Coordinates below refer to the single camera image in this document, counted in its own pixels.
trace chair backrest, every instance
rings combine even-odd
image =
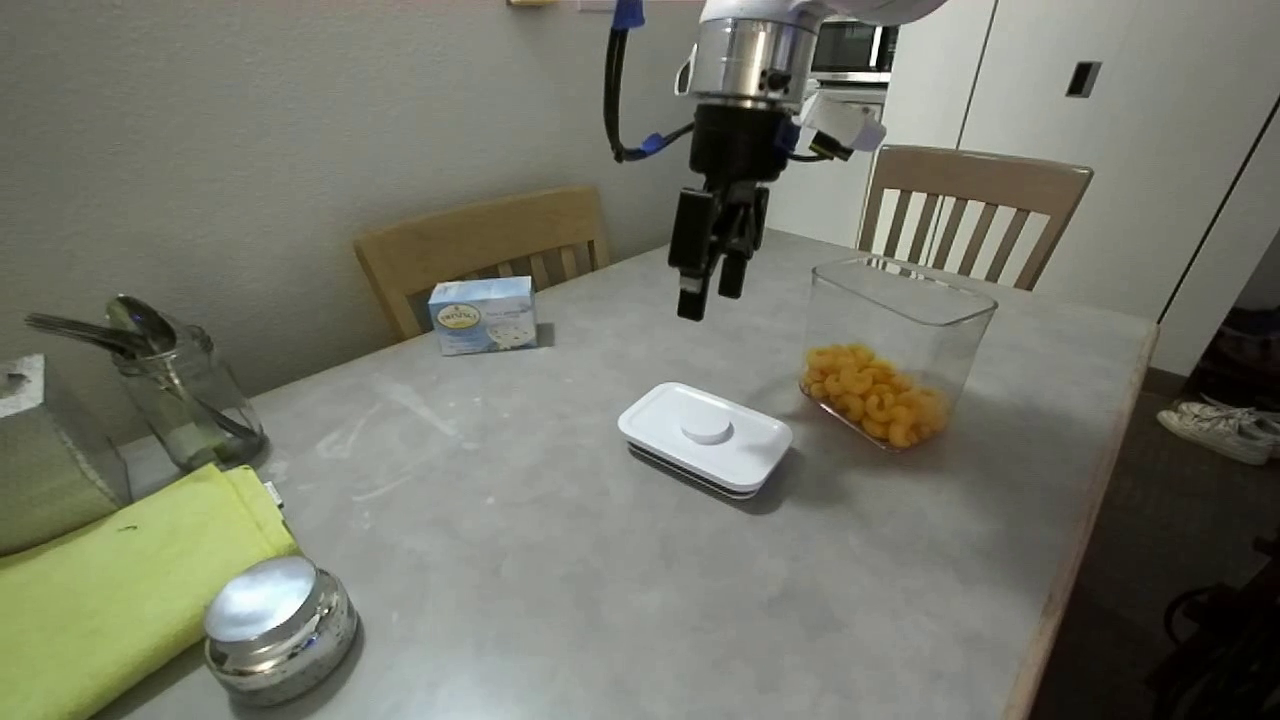
[[[855,248],[1037,290],[1093,168],[955,147],[880,147]]]
[[[606,232],[596,189],[554,189],[366,232],[355,258],[402,341],[424,332],[414,303],[438,280],[532,277],[547,290],[606,264]]]

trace yellow-green cloth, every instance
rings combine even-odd
[[[0,555],[0,715],[87,715],[204,637],[206,601],[297,554],[253,468],[199,468],[117,515]]]

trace gray table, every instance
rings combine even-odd
[[[1005,293],[949,436],[880,451],[795,393],[809,267],[769,238],[742,301],[671,317],[665,251],[545,293],[547,347],[407,341],[258,396],[303,554],[363,649],[293,711],[1022,715],[1150,323]],[[758,508],[634,463],[614,417],[683,382],[795,429]],[[123,715],[227,715],[194,654]]]

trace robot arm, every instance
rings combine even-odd
[[[614,142],[614,43],[629,28],[645,25],[645,12],[641,0],[614,5],[604,98],[614,162],[645,162],[687,134],[687,168],[703,175],[703,189],[678,191],[671,228],[668,264],[678,267],[678,317],[703,317],[721,264],[721,295],[738,295],[742,290],[747,261],[764,238],[764,185],[787,168],[798,137],[792,117],[803,100],[817,25],[829,18],[906,25],[941,5],[942,0],[708,0],[683,70],[696,117],[687,127],[646,137],[641,147],[619,147]]]

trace small cardboard box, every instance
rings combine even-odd
[[[429,317],[430,337],[450,358],[527,347],[537,341],[532,277],[437,283]]]

